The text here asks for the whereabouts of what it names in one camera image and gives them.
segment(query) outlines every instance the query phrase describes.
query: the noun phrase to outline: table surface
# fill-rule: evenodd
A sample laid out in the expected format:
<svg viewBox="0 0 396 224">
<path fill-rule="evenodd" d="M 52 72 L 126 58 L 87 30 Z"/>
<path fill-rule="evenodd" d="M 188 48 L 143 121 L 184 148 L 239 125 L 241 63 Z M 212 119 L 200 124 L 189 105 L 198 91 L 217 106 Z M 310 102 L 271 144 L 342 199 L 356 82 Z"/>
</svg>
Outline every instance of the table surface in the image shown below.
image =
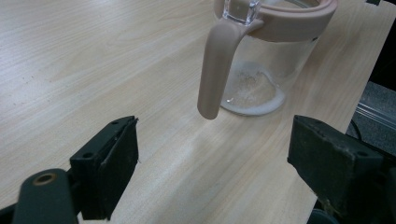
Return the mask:
<svg viewBox="0 0 396 224">
<path fill-rule="evenodd" d="M 280 109 L 206 120 L 196 101 L 212 4 L 2 1 L 0 205 L 135 115 L 141 163 L 111 223 L 305 223 L 316 196 L 286 162 L 293 115 L 347 129 L 395 6 L 339 0 Z"/>
</svg>

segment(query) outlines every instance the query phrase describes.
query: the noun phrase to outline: screw hole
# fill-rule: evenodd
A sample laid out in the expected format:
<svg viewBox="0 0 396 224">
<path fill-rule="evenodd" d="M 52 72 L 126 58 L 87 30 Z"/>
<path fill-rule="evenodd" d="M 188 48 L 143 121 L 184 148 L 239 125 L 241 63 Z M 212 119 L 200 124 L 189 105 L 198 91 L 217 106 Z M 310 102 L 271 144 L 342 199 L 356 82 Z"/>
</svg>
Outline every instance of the screw hole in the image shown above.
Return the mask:
<svg viewBox="0 0 396 224">
<path fill-rule="evenodd" d="M 367 153 L 365 153 L 365 152 L 362 152 L 362 151 L 359 151 L 359 152 L 358 152 L 358 155 L 363 156 L 363 157 L 366 157 L 366 156 L 368 156 L 369 154 L 367 154 Z"/>
<path fill-rule="evenodd" d="M 56 178 L 56 174 L 48 173 L 38 176 L 34 181 L 33 184 L 36 186 L 46 185 L 52 182 Z"/>
<path fill-rule="evenodd" d="M 87 152 L 87 153 L 84 153 L 84 155 L 82 155 L 82 158 L 88 159 L 88 158 L 90 158 L 92 156 L 93 156 L 93 153 Z"/>
</svg>

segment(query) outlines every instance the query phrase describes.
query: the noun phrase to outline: wooden table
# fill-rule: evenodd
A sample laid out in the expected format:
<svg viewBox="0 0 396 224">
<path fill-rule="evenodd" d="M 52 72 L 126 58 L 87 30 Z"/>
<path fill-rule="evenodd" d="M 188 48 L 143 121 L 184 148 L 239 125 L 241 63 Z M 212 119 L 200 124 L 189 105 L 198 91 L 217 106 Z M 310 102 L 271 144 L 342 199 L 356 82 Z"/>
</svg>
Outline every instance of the wooden table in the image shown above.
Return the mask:
<svg viewBox="0 0 396 224">
<path fill-rule="evenodd" d="M 281 109 L 206 120 L 196 101 L 212 1 L 3 0 L 0 205 L 135 115 L 141 163 L 111 223 L 305 223 L 316 197 L 286 162 L 292 117 L 344 132 L 396 15 L 386 2 L 339 5 Z"/>
</svg>

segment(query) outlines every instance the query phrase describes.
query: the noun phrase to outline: clear pitcher body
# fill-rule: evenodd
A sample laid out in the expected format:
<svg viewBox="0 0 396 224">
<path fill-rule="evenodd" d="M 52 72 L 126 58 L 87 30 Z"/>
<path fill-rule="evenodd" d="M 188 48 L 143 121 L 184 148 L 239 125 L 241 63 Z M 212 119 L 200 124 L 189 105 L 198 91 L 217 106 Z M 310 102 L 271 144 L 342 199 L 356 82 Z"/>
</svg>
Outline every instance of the clear pitcher body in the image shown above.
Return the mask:
<svg viewBox="0 0 396 224">
<path fill-rule="evenodd" d="M 233 56 L 221 106 L 248 116 L 279 108 L 316 42 L 316 38 L 269 42 L 245 36 Z"/>
</svg>

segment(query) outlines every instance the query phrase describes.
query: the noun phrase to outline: pitcher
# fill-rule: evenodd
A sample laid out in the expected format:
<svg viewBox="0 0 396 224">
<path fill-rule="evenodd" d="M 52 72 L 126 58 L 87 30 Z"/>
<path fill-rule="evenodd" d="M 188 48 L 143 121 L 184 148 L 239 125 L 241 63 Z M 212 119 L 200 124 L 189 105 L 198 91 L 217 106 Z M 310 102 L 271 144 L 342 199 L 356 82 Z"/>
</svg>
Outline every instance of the pitcher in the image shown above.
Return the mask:
<svg viewBox="0 0 396 224">
<path fill-rule="evenodd" d="M 220 106 L 247 116 L 279 108 L 336 8 L 337 0 L 215 0 L 201 115 L 215 119 Z"/>
</svg>

